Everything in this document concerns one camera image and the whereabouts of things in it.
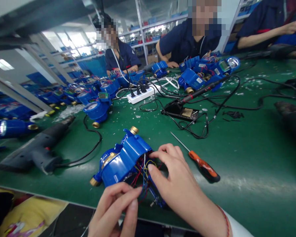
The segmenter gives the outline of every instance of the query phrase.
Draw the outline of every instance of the power cord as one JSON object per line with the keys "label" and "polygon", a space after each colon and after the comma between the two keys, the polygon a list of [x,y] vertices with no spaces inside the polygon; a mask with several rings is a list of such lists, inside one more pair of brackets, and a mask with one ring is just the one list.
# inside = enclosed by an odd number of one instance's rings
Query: power cord
{"label": "power cord", "polygon": [[71,161],[71,162],[68,162],[68,163],[64,163],[64,164],[57,164],[57,165],[55,165],[56,168],[61,168],[61,167],[71,167],[71,166],[70,166],[71,164],[78,163],[79,161],[83,160],[83,159],[86,158],[88,155],[90,155],[90,154],[91,154],[91,153],[97,148],[97,146],[100,144],[100,142],[102,141],[102,135],[101,135],[101,133],[99,133],[99,132],[96,131],[96,130],[88,129],[87,124],[86,124],[86,118],[87,118],[87,116],[88,116],[88,115],[85,115],[85,117],[84,117],[84,119],[83,119],[83,124],[84,124],[84,126],[85,126],[85,128],[86,128],[86,130],[87,130],[88,132],[95,132],[95,133],[97,133],[97,134],[99,135],[99,140],[98,140],[98,142],[95,144],[95,146],[92,148],[91,151],[89,151],[86,155],[84,155],[84,156],[81,157],[80,159],[75,160],[75,161]]}

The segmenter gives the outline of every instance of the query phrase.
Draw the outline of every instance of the dark blue shirt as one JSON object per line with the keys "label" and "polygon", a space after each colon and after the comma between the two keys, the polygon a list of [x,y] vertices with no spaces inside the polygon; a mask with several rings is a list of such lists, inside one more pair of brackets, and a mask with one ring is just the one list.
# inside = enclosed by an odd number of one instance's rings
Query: dark blue shirt
{"label": "dark blue shirt", "polygon": [[278,36],[245,49],[238,49],[238,42],[241,37],[258,35],[281,27],[284,25],[284,21],[284,0],[263,0],[253,10],[241,30],[238,32],[237,42],[230,54],[266,49],[269,44],[272,44],[277,40]]}
{"label": "dark blue shirt", "polygon": [[221,26],[219,24],[211,24],[205,34],[206,36],[199,42],[196,42],[192,35],[192,19],[188,18],[160,39],[161,54],[171,53],[169,61],[174,61],[178,64],[182,63],[186,58],[198,55],[203,57],[210,50],[214,51],[217,48],[221,36]]}
{"label": "dark blue shirt", "polygon": [[[129,69],[135,65],[138,65],[138,67],[141,66],[139,58],[137,57],[136,53],[128,44],[122,42],[121,40],[118,40],[118,47],[119,47],[118,51],[120,53],[118,63],[122,70]],[[115,57],[111,49],[107,49],[105,51],[105,62],[106,62],[106,70],[108,71],[112,71],[115,68],[118,68],[118,65],[116,63]]]}

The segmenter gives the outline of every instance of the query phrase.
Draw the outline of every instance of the fluorescent light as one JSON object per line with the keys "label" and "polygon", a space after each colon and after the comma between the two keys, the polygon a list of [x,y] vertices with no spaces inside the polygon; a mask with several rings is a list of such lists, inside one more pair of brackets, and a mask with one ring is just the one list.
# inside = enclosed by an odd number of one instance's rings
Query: fluorescent light
{"label": "fluorescent light", "polygon": [[0,59],[0,68],[4,71],[12,70],[14,67],[12,67],[7,61]]}

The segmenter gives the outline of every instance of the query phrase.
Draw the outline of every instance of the person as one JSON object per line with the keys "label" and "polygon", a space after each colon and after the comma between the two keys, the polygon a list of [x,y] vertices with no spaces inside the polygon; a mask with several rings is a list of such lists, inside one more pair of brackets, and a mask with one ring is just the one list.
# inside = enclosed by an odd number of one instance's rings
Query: person
{"label": "person", "polygon": [[114,20],[106,13],[104,13],[103,19],[99,19],[98,16],[95,16],[93,19],[94,26],[99,32],[101,32],[102,38],[106,41],[106,44],[109,47],[109,49],[105,51],[106,72],[108,76],[110,76],[111,71],[118,68],[111,49],[114,50],[118,63],[124,73],[127,73],[127,70],[138,71],[141,62],[134,50],[119,39],[113,21]]}
{"label": "person", "polygon": [[[159,158],[168,168],[164,177],[154,165],[148,171],[168,206],[204,237],[252,237],[229,214],[216,206],[200,189],[178,146],[165,144],[149,155]],[[134,237],[138,201],[142,187],[133,188],[125,182],[107,187],[89,224],[88,237]],[[126,210],[123,228],[118,220]]]}
{"label": "person", "polygon": [[179,67],[189,58],[210,56],[219,44],[221,26],[215,18],[217,1],[196,1],[191,14],[192,17],[175,26],[156,45],[161,60],[170,68]]}
{"label": "person", "polygon": [[237,34],[231,54],[264,50],[279,36],[296,32],[296,0],[263,0]]}

